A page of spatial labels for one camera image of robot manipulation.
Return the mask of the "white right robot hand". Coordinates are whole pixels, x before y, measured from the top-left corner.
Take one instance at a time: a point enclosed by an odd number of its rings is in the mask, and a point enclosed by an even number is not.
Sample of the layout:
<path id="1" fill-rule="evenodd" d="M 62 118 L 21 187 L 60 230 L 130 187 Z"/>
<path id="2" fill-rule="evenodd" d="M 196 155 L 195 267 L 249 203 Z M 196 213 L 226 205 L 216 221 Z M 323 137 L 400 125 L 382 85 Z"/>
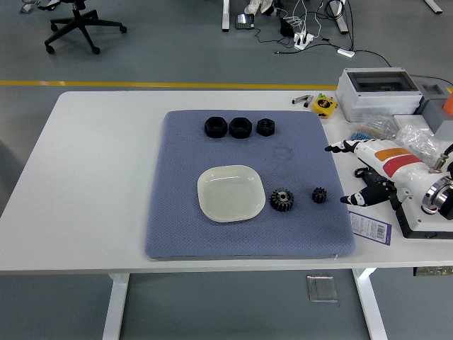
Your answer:
<path id="1" fill-rule="evenodd" d="M 430 167 L 407 149 L 391 140 L 343 140 L 325 148 L 327 152 L 352 152 L 397 189 L 407 188 L 422 207 L 430 212 L 441 208 L 435 204 L 432 188 L 447 175 L 431 173 Z"/>

